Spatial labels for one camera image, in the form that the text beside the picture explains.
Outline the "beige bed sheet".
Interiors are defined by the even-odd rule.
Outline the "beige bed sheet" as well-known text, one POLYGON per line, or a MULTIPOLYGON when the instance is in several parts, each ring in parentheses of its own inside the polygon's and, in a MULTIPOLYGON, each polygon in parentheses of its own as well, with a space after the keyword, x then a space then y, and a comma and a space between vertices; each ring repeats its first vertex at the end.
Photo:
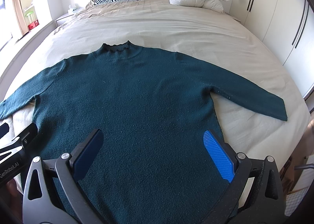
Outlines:
MULTIPOLYGON (((255 113, 219 94, 211 94, 222 139, 250 156, 270 154, 279 167, 284 165, 309 122, 306 103, 275 55, 226 14, 174 6, 166 0, 141 0, 84 9, 50 34, 34 51, 16 77, 14 92, 42 70, 64 59, 88 55, 104 44, 117 46, 126 42, 205 61, 283 99, 287 121, 255 113)), ((1 120, 12 126, 22 117, 32 121, 34 109, 35 103, 30 102, 1 120)))

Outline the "green item on shelf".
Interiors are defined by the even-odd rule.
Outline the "green item on shelf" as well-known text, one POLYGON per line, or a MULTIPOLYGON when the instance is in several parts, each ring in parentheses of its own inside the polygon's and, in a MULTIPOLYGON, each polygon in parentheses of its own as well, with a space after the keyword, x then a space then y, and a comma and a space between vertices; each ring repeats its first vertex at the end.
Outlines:
POLYGON ((35 21, 34 12, 31 10, 25 14, 28 25, 35 21))

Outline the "dark green knit sweater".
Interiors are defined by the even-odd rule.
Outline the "dark green knit sweater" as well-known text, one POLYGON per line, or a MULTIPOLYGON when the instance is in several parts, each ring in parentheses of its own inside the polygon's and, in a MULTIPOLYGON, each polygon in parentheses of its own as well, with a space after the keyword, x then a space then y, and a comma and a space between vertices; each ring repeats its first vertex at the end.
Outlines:
POLYGON ((126 42, 73 56, 1 103, 6 119, 30 102, 32 155, 72 150, 92 130, 104 143, 80 185, 109 223, 201 223, 228 187, 203 144, 223 137, 211 94, 287 121, 283 99, 179 52, 126 42))

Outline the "red box on shelf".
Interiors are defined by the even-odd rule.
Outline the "red box on shelf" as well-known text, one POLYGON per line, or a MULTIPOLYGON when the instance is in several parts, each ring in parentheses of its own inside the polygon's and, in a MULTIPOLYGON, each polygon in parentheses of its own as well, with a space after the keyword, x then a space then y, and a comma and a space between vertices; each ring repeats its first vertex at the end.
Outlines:
POLYGON ((39 25, 39 21, 38 19, 36 19, 35 21, 31 22, 29 25, 28 25, 28 29, 29 30, 32 30, 34 29, 35 27, 37 27, 39 25))

